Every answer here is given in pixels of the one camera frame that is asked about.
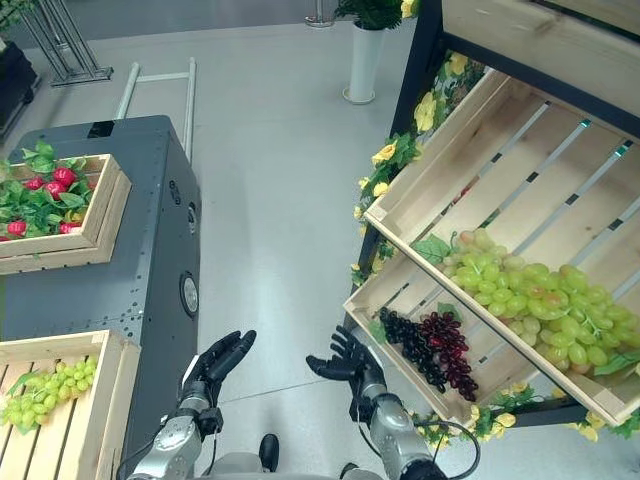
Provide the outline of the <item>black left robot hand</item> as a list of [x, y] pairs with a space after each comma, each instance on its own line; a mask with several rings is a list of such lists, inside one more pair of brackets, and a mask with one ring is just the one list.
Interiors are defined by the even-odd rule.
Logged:
[[251, 350], [256, 337], [255, 330], [248, 330], [245, 334], [234, 331], [216, 341], [197, 356], [195, 363], [188, 369], [183, 386], [196, 381], [205, 382], [209, 387], [221, 385]]

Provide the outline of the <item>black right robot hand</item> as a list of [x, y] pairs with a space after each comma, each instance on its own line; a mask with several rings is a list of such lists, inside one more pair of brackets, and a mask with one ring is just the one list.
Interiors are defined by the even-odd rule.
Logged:
[[355, 398], [366, 396], [372, 387], [386, 388], [382, 367], [371, 351], [343, 326], [338, 325], [331, 335], [330, 359], [313, 355], [306, 363], [316, 375], [334, 381], [348, 382]]

